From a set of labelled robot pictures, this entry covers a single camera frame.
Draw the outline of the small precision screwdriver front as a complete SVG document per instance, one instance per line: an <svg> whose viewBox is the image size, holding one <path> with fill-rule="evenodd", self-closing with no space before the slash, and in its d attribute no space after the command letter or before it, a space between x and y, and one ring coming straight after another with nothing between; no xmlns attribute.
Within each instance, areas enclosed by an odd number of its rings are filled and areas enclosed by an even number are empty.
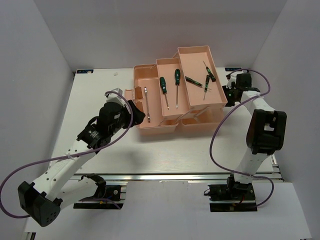
<svg viewBox="0 0 320 240"><path fill-rule="evenodd" d="M212 82L215 82L216 81L216 78L214 76L214 74L212 73L212 71L210 70L210 68L206 65L206 63L203 61L204 65L205 65L205 69L211 79Z"/></svg>

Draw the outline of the small precision screwdriver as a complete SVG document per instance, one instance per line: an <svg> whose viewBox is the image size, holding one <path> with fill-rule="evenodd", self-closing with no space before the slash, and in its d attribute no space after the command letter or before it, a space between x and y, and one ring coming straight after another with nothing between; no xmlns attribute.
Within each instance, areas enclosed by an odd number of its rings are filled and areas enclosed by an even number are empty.
<svg viewBox="0 0 320 240"><path fill-rule="evenodd" d="M215 82L216 81L216 78L214 76L214 74L212 73L212 71L210 70L210 68L206 65L206 63L203 61L204 65L205 65L205 69L211 79L212 82Z"/></svg>
<svg viewBox="0 0 320 240"><path fill-rule="evenodd" d="M187 77L187 76L186 76L186 77L185 77L185 80L186 80L188 83L191 83L191 84L193 84L193 85L195 85L195 86L197 86L197 87L200 87L200 88L202 88L202 89L205 88L202 83L200 83L200 82L198 82L198 81L195 81L195 80L193 80L193 79L190 78L190 77Z"/></svg>
<svg viewBox="0 0 320 240"><path fill-rule="evenodd" d="M207 75L207 76L206 76L206 79L205 79L205 84L204 84L204 96L203 96L203 100L205 100L205 98L206 98L206 93L207 93L207 91L208 91L208 89L209 89L210 79L211 79L210 76Z"/></svg>

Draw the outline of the silver ratchet wrench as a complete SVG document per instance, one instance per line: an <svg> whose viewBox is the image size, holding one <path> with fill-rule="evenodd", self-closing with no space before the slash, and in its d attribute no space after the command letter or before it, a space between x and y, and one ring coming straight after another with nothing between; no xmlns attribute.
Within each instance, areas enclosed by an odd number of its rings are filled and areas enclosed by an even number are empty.
<svg viewBox="0 0 320 240"><path fill-rule="evenodd" d="M149 108L149 101L148 101L148 89L144 87L144 95L145 95L145 102L146 102L146 110L147 110L147 121L151 123L151 116L150 116L150 108Z"/></svg>

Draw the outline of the large green screwdriver front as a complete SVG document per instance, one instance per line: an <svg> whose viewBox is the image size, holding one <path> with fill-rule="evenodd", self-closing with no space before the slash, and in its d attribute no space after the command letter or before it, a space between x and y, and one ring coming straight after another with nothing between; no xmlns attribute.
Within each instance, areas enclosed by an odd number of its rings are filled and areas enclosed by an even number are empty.
<svg viewBox="0 0 320 240"><path fill-rule="evenodd" d="M163 76L161 76L159 78L159 84L160 84L160 88L162 90L162 94L165 97L166 107L169 110L170 106L169 106L169 102L168 102L168 98L167 98L167 85L166 85L166 80L165 80L165 78Z"/></svg>

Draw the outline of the pink plastic toolbox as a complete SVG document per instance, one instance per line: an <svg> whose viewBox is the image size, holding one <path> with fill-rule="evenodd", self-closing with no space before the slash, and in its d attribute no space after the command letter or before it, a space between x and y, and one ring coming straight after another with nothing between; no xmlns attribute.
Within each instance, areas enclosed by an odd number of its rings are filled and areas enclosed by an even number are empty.
<svg viewBox="0 0 320 240"><path fill-rule="evenodd" d="M210 47L178 47L171 58L133 68L133 89L125 91L145 113L142 136L213 132L227 104Z"/></svg>

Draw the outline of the large green screwdriver tip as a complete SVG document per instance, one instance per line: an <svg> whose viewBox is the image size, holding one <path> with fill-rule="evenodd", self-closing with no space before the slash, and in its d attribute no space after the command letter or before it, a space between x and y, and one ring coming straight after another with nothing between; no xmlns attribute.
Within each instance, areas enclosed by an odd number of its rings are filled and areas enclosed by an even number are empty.
<svg viewBox="0 0 320 240"><path fill-rule="evenodd" d="M175 86L176 86L176 104L175 108L179 108L179 85L180 85L180 79L181 79L181 71L179 68L177 68L174 71L174 79L175 79Z"/></svg>

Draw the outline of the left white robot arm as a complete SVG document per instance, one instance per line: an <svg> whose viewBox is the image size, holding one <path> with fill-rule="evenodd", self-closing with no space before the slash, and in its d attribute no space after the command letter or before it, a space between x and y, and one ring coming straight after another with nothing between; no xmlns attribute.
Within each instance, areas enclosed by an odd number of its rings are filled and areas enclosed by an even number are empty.
<svg viewBox="0 0 320 240"><path fill-rule="evenodd" d="M103 198L107 191L106 181L95 173L83 175L72 186L67 187L66 183L99 153L101 147L111 142L113 135L121 129L141 124L145 116L132 100L128 103L106 102L99 114L77 135L65 160L56 161L32 183L24 181L19 185L21 208L41 227L46 227L65 207L83 199L96 201Z"/></svg>

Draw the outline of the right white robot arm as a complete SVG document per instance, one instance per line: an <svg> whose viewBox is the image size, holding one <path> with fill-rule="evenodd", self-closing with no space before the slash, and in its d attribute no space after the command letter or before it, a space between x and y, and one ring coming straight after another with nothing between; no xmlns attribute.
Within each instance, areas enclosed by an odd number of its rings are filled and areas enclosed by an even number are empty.
<svg viewBox="0 0 320 240"><path fill-rule="evenodd" d="M233 174L234 182L225 187L226 195L236 200L244 193L242 184L251 184L264 160L283 147L287 114L271 107L260 90L252 87L250 73L228 74L226 78L228 83L223 86L226 106L241 103L251 114L246 134L247 150Z"/></svg>

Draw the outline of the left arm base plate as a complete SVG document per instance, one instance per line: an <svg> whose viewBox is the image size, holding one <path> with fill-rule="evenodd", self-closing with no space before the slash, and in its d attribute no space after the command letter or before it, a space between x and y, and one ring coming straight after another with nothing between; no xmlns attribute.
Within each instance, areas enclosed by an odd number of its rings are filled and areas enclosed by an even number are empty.
<svg viewBox="0 0 320 240"><path fill-rule="evenodd" d="M127 192L126 182L109 181L101 193L73 204L78 210L121 210Z"/></svg>

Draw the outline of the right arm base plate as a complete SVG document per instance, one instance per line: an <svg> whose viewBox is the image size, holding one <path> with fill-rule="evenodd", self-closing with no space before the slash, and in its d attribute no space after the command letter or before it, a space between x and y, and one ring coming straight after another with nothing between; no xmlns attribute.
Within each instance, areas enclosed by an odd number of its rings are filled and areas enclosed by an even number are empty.
<svg viewBox="0 0 320 240"><path fill-rule="evenodd" d="M203 192L209 197L212 213L257 212L256 195L253 185L249 184L211 184Z"/></svg>

